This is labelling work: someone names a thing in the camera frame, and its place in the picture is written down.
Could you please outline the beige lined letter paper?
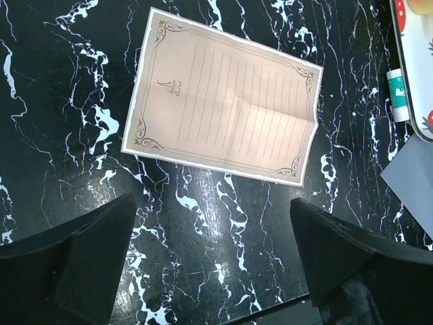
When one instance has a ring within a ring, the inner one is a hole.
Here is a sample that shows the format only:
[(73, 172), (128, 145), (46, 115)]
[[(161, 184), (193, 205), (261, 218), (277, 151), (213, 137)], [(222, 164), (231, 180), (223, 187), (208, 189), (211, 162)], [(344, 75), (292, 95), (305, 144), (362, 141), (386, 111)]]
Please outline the beige lined letter paper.
[(121, 150), (302, 186), (322, 67), (151, 8)]

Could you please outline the strawberry pattern tray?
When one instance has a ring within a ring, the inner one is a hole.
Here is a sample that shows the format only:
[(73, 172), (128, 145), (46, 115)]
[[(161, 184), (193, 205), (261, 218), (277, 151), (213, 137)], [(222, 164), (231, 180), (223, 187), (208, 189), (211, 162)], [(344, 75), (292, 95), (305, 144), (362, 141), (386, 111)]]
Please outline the strawberry pattern tray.
[(389, 0), (414, 132), (432, 141), (432, 2)]

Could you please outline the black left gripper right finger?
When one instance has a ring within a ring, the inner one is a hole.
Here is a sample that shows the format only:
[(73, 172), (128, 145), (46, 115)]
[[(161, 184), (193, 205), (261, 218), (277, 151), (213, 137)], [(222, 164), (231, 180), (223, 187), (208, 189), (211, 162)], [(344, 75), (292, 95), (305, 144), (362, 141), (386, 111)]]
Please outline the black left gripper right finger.
[(432, 253), (341, 220), (302, 198), (290, 219), (324, 324), (431, 324)]

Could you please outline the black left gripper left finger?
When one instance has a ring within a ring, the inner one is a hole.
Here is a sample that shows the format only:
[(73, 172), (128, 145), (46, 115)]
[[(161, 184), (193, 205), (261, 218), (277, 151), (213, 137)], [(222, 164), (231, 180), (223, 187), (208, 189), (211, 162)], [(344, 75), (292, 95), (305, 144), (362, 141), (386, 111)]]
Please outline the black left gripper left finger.
[(1, 247), (2, 324), (108, 324), (135, 222), (125, 194)]

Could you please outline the white green glue stick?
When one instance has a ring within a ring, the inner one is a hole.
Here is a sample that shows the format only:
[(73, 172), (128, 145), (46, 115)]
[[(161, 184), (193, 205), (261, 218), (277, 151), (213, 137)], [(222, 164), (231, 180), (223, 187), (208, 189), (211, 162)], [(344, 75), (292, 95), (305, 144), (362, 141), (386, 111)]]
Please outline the white green glue stick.
[(390, 90), (391, 111), (396, 123), (406, 122), (410, 119), (407, 107), (405, 86), (400, 68), (390, 70), (386, 73)]

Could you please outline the grey paper envelope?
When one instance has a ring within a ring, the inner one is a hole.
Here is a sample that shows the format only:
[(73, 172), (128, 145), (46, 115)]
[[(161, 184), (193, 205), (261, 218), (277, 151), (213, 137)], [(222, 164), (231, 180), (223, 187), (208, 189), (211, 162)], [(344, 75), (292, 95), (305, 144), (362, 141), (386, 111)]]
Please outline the grey paper envelope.
[(411, 136), (381, 173), (386, 185), (432, 238), (432, 143)]

